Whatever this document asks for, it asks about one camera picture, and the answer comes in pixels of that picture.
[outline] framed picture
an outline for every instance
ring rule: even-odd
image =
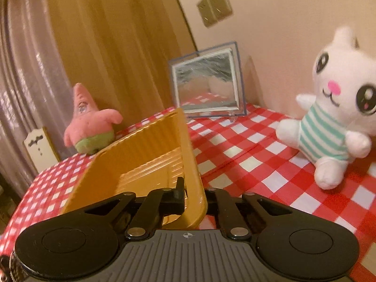
[[[183,108],[188,117],[246,114],[236,42],[171,60],[170,71],[175,106]]]

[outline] stitched mouth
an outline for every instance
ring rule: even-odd
[[[325,91],[324,91],[324,89],[323,89],[323,95],[324,95],[326,98],[330,98],[330,101],[332,102],[332,104],[333,104],[334,106],[336,106],[336,107],[339,107],[339,106],[340,106],[340,104],[334,102],[332,92],[331,92],[330,94],[327,94],[327,93],[325,93]]]

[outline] light switch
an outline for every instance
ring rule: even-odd
[[[229,0],[210,0],[210,4],[218,21],[232,14]]]
[[[217,18],[214,15],[212,6],[209,0],[201,0],[197,7],[201,14],[202,21],[206,27],[210,27],[217,22]]]

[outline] white stuffed rabbit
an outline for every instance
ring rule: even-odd
[[[322,189],[338,186],[354,158],[371,150],[376,134],[376,61],[355,47],[349,27],[339,28],[313,68],[316,95],[300,94],[308,113],[301,121],[282,120],[278,139],[299,149],[316,167]]]

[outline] green and white striped shirt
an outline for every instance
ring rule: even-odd
[[[315,102],[300,122],[300,150],[313,163],[321,157],[348,160],[345,133],[346,128]]]

